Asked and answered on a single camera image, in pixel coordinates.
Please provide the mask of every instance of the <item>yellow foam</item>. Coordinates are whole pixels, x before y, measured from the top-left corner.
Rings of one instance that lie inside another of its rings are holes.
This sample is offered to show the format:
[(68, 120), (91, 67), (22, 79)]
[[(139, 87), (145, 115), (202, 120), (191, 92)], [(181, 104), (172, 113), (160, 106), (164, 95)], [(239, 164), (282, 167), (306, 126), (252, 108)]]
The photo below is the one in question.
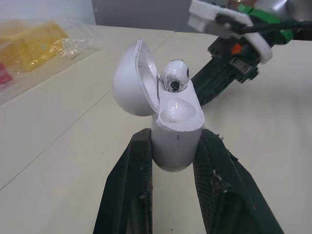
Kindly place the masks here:
[(19, 20), (0, 24), (0, 63), (31, 71), (63, 49), (68, 35), (53, 21), (29, 27)]

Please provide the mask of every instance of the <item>plastic bag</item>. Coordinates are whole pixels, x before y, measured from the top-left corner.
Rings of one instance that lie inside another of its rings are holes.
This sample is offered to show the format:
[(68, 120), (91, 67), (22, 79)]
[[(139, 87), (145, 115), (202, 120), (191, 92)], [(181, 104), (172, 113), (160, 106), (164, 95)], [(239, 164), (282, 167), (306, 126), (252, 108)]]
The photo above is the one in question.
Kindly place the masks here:
[(0, 105), (99, 49), (75, 19), (0, 21)]

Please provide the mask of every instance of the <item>earbud case lid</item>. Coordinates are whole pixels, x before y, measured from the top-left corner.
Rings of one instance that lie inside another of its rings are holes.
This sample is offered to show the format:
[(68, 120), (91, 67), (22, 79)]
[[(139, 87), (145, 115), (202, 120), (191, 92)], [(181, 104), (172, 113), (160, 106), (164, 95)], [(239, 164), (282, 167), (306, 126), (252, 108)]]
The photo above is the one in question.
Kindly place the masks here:
[(135, 116), (159, 112), (157, 69), (147, 45), (138, 40), (123, 55), (113, 80), (118, 105)]

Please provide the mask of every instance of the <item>white earbud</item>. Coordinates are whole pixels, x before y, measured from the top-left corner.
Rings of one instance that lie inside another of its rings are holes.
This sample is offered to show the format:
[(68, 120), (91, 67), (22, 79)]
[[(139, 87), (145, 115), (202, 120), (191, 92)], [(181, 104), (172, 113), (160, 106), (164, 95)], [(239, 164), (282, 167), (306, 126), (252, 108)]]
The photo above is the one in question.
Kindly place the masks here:
[(189, 82), (189, 67), (183, 60), (172, 60), (164, 68), (160, 81), (171, 93), (178, 93), (187, 88)]

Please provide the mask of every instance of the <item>black cable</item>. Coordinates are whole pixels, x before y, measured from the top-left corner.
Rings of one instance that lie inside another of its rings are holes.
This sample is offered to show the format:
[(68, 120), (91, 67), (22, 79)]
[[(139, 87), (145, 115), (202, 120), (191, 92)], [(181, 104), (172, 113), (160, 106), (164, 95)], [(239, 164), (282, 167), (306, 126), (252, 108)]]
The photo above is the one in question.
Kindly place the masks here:
[(303, 21), (303, 22), (286, 21), (281, 23), (258, 24), (251, 27), (242, 27), (236, 33), (245, 34), (245, 33), (270, 32), (280, 30), (299, 30), (299, 29), (312, 30), (312, 21)]

